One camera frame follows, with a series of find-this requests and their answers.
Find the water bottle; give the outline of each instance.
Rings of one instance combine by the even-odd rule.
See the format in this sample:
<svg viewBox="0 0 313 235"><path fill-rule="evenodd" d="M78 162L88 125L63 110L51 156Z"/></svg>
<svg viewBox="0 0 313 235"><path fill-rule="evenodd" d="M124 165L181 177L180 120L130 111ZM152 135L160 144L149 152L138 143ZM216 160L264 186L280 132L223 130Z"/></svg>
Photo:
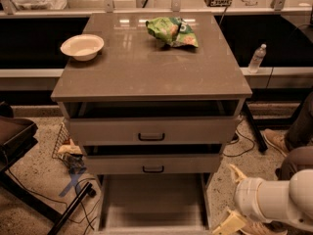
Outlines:
<svg viewBox="0 0 313 235"><path fill-rule="evenodd" d="M261 47L257 48L251 58L250 64L248 64L247 70L250 73L257 73L264 57L266 55L266 44L262 44Z"/></svg>

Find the white robot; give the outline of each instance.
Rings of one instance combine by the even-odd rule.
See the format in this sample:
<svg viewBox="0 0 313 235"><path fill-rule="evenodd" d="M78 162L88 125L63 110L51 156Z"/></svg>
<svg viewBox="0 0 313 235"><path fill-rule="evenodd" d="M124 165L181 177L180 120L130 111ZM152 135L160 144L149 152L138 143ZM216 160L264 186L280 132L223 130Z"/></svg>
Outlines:
<svg viewBox="0 0 313 235"><path fill-rule="evenodd" d="M279 221L313 232L313 169L295 174L290 181L266 181L246 177L230 164L238 183L234 201L236 211L229 211L214 235L228 235L243 228L248 220L270 223Z"/></svg>

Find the floor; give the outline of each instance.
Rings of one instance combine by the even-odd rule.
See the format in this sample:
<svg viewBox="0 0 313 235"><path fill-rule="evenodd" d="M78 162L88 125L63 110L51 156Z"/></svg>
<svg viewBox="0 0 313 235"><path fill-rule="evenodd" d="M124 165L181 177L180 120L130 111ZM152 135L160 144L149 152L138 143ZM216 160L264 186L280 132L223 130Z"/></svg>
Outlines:
<svg viewBox="0 0 313 235"><path fill-rule="evenodd" d="M287 107L251 105L251 108L256 116L263 118L265 115L288 116L294 110L295 105ZM91 182L96 196L86 196L83 206L88 213L88 219L94 225L101 192L93 176L88 171L83 173L76 171L75 174L69 174L67 167L60 160L54 159L55 146L63 121L58 107L14 107L14 111L16 118L30 118L36 122L38 131L35 137L38 144L12 166L11 173L25 188L58 201L54 202L38 196L58 212L64 212L65 203L69 204L74 198L74 185L77 181L82 180L78 184L79 186L87 181ZM237 157L224 156L221 167L214 174L207 191L212 225L219 223L220 215L226 207L234 208L235 184L232 182L227 164L236 165L247 176L276 180L274 170L283 160L283 156L271 147L265 154L259 153L245 115L242 115L241 118L242 121L237 130L240 136L239 142L229 144L224 151L225 155ZM52 225L51 221L0 188L0 234L47 234ZM78 206L59 234L93 234L82 206Z"/></svg>

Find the drawer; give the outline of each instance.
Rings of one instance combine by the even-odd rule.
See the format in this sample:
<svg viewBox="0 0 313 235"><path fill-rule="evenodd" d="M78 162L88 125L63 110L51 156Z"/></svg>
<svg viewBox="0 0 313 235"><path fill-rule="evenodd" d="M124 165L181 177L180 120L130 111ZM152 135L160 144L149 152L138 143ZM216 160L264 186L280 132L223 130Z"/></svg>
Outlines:
<svg viewBox="0 0 313 235"><path fill-rule="evenodd" d="M96 147L84 158L92 174L167 174L215 172L221 157L218 145Z"/></svg>
<svg viewBox="0 0 313 235"><path fill-rule="evenodd" d="M237 117L71 119L66 127L79 145L209 144L228 142Z"/></svg>
<svg viewBox="0 0 313 235"><path fill-rule="evenodd" d="M199 174L105 176L94 234L207 234L204 188Z"/></svg>

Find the drawer handle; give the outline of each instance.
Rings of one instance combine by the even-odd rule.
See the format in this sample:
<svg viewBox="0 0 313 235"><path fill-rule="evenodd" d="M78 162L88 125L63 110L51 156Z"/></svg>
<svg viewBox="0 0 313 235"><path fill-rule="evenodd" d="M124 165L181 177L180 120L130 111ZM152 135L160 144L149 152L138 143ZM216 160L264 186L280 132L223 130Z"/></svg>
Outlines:
<svg viewBox="0 0 313 235"><path fill-rule="evenodd" d="M164 166L162 165L161 167L150 167L150 168L145 168L143 166L143 172L145 172L145 173L163 173L164 172Z"/></svg>
<svg viewBox="0 0 313 235"><path fill-rule="evenodd" d="M138 133L140 141L163 141L165 133Z"/></svg>

